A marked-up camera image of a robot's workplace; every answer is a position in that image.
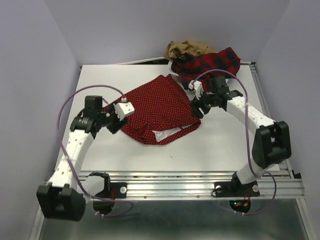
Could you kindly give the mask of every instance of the white tabletop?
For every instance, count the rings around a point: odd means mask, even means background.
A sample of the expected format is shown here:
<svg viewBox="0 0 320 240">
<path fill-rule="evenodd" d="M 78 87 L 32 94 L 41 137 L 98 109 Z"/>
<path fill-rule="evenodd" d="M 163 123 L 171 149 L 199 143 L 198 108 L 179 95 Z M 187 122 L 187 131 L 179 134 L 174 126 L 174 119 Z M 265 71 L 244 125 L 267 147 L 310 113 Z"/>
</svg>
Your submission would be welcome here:
<svg viewBox="0 0 320 240">
<path fill-rule="evenodd" d="M 77 90 L 89 85 L 111 85 L 127 93 L 159 75 L 169 74 L 166 65 L 84 65 Z M 262 111 L 248 65 L 241 65 L 237 76 L 248 91 L 249 102 Z M 231 90 L 240 85 L 232 80 Z M 73 118 L 84 107 L 85 96 L 100 95 L 109 103 L 120 95 L 107 88 L 91 88 L 78 93 L 72 103 L 64 143 Z M 193 93 L 188 92 L 190 99 Z M 86 154 L 82 171 L 237 171 L 247 162 L 245 127 L 221 108 L 212 108 L 200 127 L 164 146 L 143 145 L 122 131 L 112 135 L 101 129 Z"/>
</svg>

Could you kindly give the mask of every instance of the pile of clothes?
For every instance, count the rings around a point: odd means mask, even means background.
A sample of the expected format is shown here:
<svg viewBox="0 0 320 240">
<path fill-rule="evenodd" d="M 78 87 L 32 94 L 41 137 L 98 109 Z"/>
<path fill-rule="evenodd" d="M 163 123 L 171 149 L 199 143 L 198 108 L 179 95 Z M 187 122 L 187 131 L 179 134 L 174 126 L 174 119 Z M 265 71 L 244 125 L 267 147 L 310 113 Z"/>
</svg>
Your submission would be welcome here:
<svg viewBox="0 0 320 240">
<path fill-rule="evenodd" d="M 170 42 L 164 57 L 172 61 L 171 70 L 180 76 L 184 89 L 200 74 L 221 69 L 234 75 L 240 69 L 240 58 L 231 47 L 216 52 L 205 43 L 185 41 Z M 210 91 L 209 79 L 224 75 L 210 72 L 202 76 L 203 90 Z M 191 115 L 190 100 L 180 85 L 170 75 L 156 79 L 125 94 L 134 106 L 129 123 L 122 131 L 145 145 L 166 145 L 196 130 L 201 120 Z"/>
</svg>

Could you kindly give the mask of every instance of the brown cloth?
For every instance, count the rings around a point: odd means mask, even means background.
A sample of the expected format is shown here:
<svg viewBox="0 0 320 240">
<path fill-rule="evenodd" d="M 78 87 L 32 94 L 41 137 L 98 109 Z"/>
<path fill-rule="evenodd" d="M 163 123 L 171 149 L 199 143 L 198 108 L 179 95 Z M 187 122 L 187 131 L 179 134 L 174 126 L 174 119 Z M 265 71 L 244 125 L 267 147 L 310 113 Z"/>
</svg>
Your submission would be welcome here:
<svg viewBox="0 0 320 240">
<path fill-rule="evenodd" d="M 176 43 L 171 41 L 164 52 L 164 57 L 169 61 L 180 57 L 182 54 L 188 53 L 193 56 L 200 56 L 204 54 L 216 53 L 216 49 L 208 46 L 205 43 L 198 43 L 196 41 L 184 41 Z"/>
</svg>

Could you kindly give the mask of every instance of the robotic arm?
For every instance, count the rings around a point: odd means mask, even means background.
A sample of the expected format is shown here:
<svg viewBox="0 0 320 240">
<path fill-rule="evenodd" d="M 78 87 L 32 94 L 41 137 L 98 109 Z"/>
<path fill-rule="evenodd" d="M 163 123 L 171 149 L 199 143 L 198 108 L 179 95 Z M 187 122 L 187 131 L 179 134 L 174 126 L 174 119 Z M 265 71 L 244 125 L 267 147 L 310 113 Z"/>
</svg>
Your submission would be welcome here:
<svg viewBox="0 0 320 240">
<path fill-rule="evenodd" d="M 246 101 L 237 91 L 230 91 L 224 76 L 211 78 L 211 92 L 203 92 L 200 81 L 191 82 L 189 88 L 195 91 L 191 101 L 192 115 L 203 118 L 211 108 L 223 108 L 245 124 Z M 248 129 L 254 135 L 251 165 L 257 176 L 262 176 L 269 168 L 291 156 L 289 127 L 284 121 L 275 120 L 263 115 L 248 104 Z M 216 182 L 220 186 L 216 197 L 243 197 L 248 191 L 251 196 L 259 196 L 252 187 L 258 185 L 256 176 L 250 170 L 249 163 L 235 172 L 231 182 Z"/>
<path fill-rule="evenodd" d="M 106 112 L 102 112 L 102 102 L 102 96 L 86 96 L 84 109 L 71 123 L 66 151 L 77 175 L 99 130 L 106 127 L 112 134 L 117 133 L 128 123 L 127 116 L 135 111 L 125 98 L 123 102 L 110 104 Z M 108 194 L 111 181 L 107 173 L 93 172 L 82 185 L 91 195 Z M 63 155 L 47 184 L 39 186 L 36 192 L 43 215 L 46 218 L 79 221 L 90 197 L 77 186 L 67 157 Z"/>
</svg>

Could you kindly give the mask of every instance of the red polka dot cloth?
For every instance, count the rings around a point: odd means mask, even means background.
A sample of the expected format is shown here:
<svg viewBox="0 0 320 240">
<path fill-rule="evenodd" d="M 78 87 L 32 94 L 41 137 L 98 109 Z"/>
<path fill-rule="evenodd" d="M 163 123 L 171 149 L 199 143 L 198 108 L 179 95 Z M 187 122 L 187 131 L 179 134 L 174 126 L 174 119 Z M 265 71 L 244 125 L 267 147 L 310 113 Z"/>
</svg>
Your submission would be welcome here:
<svg viewBox="0 0 320 240">
<path fill-rule="evenodd" d="M 170 75 L 160 75 L 125 96 L 135 111 L 128 116 L 129 123 L 121 130 L 142 144 L 166 145 L 196 130 L 201 124 L 199 118 L 191 116 L 190 100 Z M 155 132 L 162 134 L 175 128 L 178 131 L 171 131 L 164 139 L 156 138 Z"/>
</svg>

